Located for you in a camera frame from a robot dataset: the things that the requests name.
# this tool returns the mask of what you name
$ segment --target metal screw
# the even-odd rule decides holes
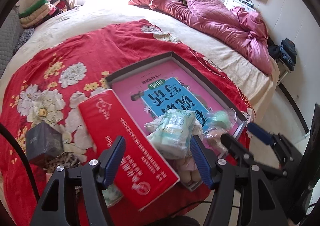
[[[253,165],[253,166],[251,166],[251,169],[253,170],[253,171],[259,171],[259,167],[257,166],[257,165]]]
[[[90,160],[89,164],[90,164],[90,165],[97,165],[98,162],[99,162],[99,161],[98,161],[97,159],[92,159],[92,160]]]
[[[219,159],[218,160],[218,164],[219,165],[225,165],[227,162],[226,162],[226,160],[224,160],[224,159]]]
[[[59,165],[58,167],[57,167],[57,171],[58,172],[61,172],[61,171],[63,171],[64,170],[64,166],[63,165]]]

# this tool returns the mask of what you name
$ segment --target floor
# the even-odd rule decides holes
[[[275,134],[281,133],[286,136],[293,144],[297,145],[300,151],[304,151],[307,140],[303,127],[295,114],[290,103],[282,94],[279,88],[276,89],[268,111],[265,113],[260,124],[266,131]],[[254,159],[261,163],[278,168],[279,163],[270,146],[266,146],[259,139],[253,137],[250,143],[250,151],[254,154]],[[206,199],[212,200],[213,192]],[[235,191],[233,204],[239,206],[240,194]],[[210,204],[203,203],[195,209],[187,213],[188,216],[195,218],[200,225],[203,225],[205,217],[208,213]],[[238,218],[238,209],[232,208],[229,226],[236,226]]]

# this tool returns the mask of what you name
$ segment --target red packaging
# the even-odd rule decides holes
[[[125,138],[126,150],[115,184],[139,210],[179,182],[179,176],[149,143],[113,90],[97,94],[78,107],[98,155],[111,147],[117,136]]]

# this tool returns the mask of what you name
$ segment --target dark gift box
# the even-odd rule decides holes
[[[45,168],[47,162],[63,153],[62,135],[42,121],[26,134],[27,159]]]

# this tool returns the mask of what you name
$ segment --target pink blanket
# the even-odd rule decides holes
[[[235,7],[230,11],[219,0],[130,0],[129,5],[149,6],[186,25],[216,37],[243,55],[265,74],[272,72],[267,50],[268,30],[259,13]]]

